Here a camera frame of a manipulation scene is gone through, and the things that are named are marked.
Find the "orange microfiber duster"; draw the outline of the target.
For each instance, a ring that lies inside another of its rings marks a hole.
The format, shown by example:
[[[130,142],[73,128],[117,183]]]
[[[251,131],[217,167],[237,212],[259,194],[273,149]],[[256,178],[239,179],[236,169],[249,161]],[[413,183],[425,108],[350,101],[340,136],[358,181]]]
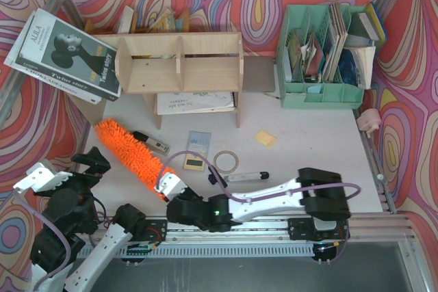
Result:
[[[138,141],[126,128],[114,119],[105,119],[94,125],[94,131],[99,141],[154,194],[165,200],[165,195],[156,190],[160,170],[174,173],[169,167],[164,167],[142,142]]]

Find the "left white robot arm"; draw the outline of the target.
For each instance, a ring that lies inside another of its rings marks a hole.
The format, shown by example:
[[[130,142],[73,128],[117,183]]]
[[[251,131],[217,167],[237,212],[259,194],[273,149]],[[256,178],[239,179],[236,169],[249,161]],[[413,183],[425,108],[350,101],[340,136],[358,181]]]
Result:
[[[85,246],[81,234],[93,234],[99,225],[91,189],[111,168],[97,147],[76,154],[73,162],[84,164],[84,172],[58,172],[37,163],[26,182],[37,196],[49,199],[37,213],[43,223],[31,249],[32,291],[90,291],[123,244],[139,237],[145,215],[131,204],[120,206],[102,240],[89,256],[73,269]]]

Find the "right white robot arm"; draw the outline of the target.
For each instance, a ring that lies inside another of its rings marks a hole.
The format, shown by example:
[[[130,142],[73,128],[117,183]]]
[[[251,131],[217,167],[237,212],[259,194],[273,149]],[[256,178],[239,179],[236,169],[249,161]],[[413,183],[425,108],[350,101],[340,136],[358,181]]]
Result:
[[[347,220],[351,216],[348,200],[361,192],[357,184],[342,182],[338,173],[302,168],[298,177],[280,185],[231,193],[227,180],[215,168],[209,170],[222,192],[208,199],[175,174],[167,173],[160,178],[156,190],[167,203],[169,222],[224,233],[256,217],[295,210],[325,222]]]

